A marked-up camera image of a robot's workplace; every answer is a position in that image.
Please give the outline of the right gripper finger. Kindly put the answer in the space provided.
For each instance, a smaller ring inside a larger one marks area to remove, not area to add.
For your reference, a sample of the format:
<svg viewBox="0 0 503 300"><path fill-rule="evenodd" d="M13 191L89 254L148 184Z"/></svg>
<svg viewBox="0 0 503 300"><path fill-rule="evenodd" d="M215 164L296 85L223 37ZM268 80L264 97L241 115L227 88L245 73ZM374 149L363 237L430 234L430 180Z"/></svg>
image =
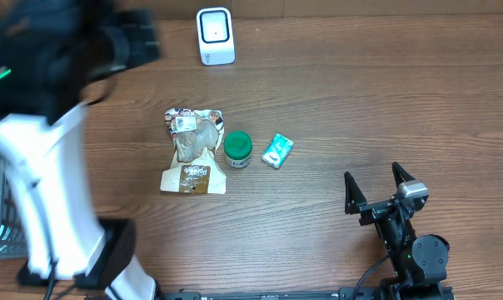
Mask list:
<svg viewBox="0 0 503 300"><path fill-rule="evenodd" d="M393 162L391 168L397 187L415 179L398 162Z"/></svg>
<svg viewBox="0 0 503 300"><path fill-rule="evenodd" d="M367 205L366 198L358 185L355 178L349 173L344 173L346 187L345 213L357 214L361 212L361 207Z"/></svg>

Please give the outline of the teal tissue pack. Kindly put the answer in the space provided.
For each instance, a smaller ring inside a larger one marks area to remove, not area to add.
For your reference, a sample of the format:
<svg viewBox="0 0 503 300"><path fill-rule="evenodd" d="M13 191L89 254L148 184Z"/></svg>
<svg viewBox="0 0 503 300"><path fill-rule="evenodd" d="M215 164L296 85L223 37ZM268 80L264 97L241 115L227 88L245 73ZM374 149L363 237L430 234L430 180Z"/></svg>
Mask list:
<svg viewBox="0 0 503 300"><path fill-rule="evenodd" d="M261 160L273 168L279 169L289 156L293 145L294 142L291 139L276 133L262 154Z"/></svg>

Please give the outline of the green lid jar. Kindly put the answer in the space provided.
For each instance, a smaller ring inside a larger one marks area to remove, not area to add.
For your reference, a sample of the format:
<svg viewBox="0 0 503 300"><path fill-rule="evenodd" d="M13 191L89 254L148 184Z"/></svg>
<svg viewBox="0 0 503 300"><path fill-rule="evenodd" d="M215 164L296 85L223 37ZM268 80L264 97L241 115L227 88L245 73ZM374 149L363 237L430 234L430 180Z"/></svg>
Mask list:
<svg viewBox="0 0 503 300"><path fill-rule="evenodd" d="M243 131L230 132L224 140L224 153L231 167L244 168L252 160L252 140Z"/></svg>

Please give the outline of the beige brown food pouch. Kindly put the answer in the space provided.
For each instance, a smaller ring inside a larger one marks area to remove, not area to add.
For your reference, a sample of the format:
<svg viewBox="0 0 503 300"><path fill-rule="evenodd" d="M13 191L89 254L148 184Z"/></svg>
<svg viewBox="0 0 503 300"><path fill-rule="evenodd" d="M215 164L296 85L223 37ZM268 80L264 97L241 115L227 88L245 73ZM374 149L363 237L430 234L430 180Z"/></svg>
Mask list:
<svg viewBox="0 0 503 300"><path fill-rule="evenodd" d="M224 194L227 176L215 159L225 132L222 112L171 108L165 112L164 119L174 154L171 166L162 172L160 190Z"/></svg>

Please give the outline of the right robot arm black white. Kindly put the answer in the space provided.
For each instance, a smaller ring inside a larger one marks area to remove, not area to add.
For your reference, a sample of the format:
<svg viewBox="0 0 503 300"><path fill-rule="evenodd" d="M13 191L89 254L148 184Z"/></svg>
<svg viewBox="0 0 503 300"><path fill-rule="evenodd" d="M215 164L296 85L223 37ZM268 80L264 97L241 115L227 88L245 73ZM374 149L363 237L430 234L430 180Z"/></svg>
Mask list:
<svg viewBox="0 0 503 300"><path fill-rule="evenodd" d="M396 192L387 200L369 203L355 178L344 173L345 213L358 215L362 226L374 225L386 255L370 267L355 287L339 289L341 299L453 299L450 287L442 287L447 278L446 265L450 244L441 236L417 236L411 218L426 204L428 187L412 177L398 162L391 165ZM377 287L363 283L380 265L389 260L395 276L381 280Z"/></svg>

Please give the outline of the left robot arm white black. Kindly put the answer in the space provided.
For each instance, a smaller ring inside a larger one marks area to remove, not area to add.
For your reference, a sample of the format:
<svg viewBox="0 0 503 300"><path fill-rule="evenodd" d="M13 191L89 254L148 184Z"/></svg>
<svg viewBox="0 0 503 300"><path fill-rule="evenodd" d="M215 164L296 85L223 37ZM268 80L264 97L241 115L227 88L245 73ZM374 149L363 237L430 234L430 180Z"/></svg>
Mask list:
<svg viewBox="0 0 503 300"><path fill-rule="evenodd" d="M28 245L21 279L159 299L128 219L93 211L83 89L160 56L151 14L113 1L18 1L0 19L0 150Z"/></svg>

